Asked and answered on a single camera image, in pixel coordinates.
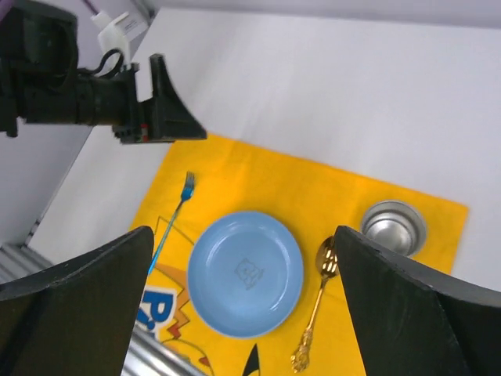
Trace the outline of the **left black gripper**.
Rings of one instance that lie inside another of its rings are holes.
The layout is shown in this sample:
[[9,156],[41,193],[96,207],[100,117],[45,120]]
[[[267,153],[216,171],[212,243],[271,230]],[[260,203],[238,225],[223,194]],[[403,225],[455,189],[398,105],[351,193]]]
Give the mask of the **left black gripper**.
[[164,56],[150,56],[152,96],[136,97],[138,66],[117,48],[94,69],[78,65],[77,18],[54,6],[1,8],[1,131],[18,120],[43,125],[109,125],[122,143],[204,140],[182,102]]

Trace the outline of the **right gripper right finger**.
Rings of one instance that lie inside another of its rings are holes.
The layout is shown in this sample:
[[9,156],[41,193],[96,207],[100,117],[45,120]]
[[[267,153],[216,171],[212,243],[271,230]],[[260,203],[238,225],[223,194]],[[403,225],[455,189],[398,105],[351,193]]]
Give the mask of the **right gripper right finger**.
[[498,375],[500,293],[398,255],[348,226],[334,249],[368,375]]

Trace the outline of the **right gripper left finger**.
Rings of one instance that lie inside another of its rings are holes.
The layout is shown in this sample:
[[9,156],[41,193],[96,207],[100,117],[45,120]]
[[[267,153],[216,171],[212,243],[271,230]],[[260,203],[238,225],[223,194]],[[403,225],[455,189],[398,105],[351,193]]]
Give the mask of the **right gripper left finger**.
[[3,375],[119,375],[153,252],[140,226],[1,286]]

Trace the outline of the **yellow Pikachu placemat cloth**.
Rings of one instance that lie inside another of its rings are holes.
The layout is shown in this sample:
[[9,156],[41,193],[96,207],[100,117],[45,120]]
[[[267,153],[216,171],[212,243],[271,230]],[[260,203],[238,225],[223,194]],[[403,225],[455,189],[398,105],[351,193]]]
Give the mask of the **yellow Pikachu placemat cloth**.
[[[208,375],[293,374],[290,358],[319,290],[319,245],[339,225],[357,226],[363,212],[383,199],[404,201],[423,215],[427,239],[416,260],[450,273],[468,213],[461,204],[220,136],[173,144],[135,217],[136,225],[153,229],[161,248],[137,324]],[[294,311],[275,330],[247,339],[208,327],[187,285],[189,257],[200,235],[241,211],[280,221],[297,241],[305,268]]]

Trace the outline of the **metal cup with paper sleeve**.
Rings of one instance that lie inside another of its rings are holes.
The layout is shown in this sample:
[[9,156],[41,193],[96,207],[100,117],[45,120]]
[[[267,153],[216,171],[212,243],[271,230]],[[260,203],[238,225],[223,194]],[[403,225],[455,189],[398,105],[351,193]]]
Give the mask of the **metal cup with paper sleeve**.
[[424,217],[403,201],[379,201],[363,215],[360,232],[387,249],[412,258],[424,246],[427,225]]

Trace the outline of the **blue plastic plate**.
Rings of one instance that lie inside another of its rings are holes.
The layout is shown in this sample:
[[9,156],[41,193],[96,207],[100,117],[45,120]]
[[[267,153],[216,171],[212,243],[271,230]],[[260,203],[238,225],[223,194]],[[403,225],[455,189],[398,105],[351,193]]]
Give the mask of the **blue plastic plate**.
[[210,224],[187,266],[196,314],[230,338],[260,337],[283,324],[298,303],[304,276],[292,233],[259,211],[234,212]]

